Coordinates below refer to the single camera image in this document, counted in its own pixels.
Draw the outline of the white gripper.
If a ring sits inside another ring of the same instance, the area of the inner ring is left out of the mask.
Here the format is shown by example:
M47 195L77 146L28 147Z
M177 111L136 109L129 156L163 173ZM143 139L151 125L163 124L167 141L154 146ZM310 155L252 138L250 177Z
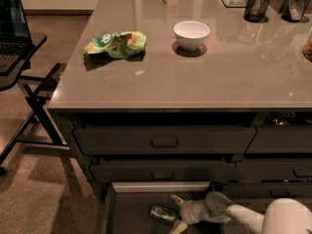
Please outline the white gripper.
M169 234L181 234L187 229L188 224L195 224L202 220L209 220L210 210L208 209L204 200L184 201L175 194L172 194L171 197L180 207L179 214L182 220L177 220L175 222Z

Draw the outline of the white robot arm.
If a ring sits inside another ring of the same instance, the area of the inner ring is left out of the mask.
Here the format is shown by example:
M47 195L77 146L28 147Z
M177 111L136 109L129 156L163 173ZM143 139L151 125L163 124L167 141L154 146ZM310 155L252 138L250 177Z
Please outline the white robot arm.
M312 212L291 198L273 201L264 214L238 205L224 194L211 191L202 200L188 200L172 195L179 206L178 219L170 234L181 234L189 225L202 220L226 223L232 219L247 227L252 234L311 234Z

